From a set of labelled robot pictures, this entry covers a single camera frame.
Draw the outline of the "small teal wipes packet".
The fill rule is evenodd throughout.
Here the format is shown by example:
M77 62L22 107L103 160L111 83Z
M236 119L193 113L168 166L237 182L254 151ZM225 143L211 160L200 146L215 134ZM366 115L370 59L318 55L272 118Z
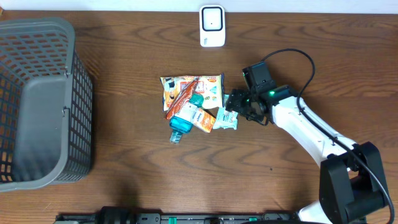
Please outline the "small teal wipes packet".
M216 115L216 121L213 125L213 129L229 129L232 128L237 130L238 127L238 113L235 111L229 112L226 110L226 101L228 100L229 95L223 95L223 107L218 109Z

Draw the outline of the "orange tissue pack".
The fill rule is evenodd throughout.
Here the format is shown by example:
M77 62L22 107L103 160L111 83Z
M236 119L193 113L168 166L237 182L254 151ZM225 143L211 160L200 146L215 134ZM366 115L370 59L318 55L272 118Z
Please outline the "orange tissue pack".
M193 114L192 123L205 133L210 133L216 118L201 108L197 108Z

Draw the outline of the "red snack stick packet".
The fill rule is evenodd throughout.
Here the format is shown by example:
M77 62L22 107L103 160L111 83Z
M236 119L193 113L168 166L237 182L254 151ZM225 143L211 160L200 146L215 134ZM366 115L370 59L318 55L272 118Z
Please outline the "red snack stick packet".
M188 102L190 98L193 96L197 85L198 85L198 78L195 77L188 85L185 86L184 89L180 91L176 99L173 100L172 104L167 110L165 114L165 119L171 119L182 109L184 104Z

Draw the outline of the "teal mouthwash bottle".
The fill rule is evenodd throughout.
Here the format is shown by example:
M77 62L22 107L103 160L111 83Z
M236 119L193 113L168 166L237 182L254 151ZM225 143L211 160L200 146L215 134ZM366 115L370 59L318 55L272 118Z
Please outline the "teal mouthwash bottle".
M188 134L193 127L192 118L196 110L201 108L204 97L201 94L194 93L186 102L182 109L170 119L169 126L172 129L170 142L178 144L184 134Z

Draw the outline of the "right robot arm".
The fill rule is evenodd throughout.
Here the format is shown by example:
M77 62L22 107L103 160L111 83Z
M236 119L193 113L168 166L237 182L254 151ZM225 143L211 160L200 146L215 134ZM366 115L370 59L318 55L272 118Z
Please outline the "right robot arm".
M359 223L392 207L378 148L341 135L288 85L277 86L265 62L243 69L247 90L232 90L226 103L249 121L272 123L289 133L320 168L319 199L301 208L306 223Z

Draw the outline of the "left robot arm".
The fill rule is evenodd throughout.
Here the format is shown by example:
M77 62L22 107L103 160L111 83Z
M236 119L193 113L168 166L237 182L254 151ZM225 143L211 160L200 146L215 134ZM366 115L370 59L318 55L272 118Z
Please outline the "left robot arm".
M126 208L103 207L98 214L98 224L136 224L136 217Z

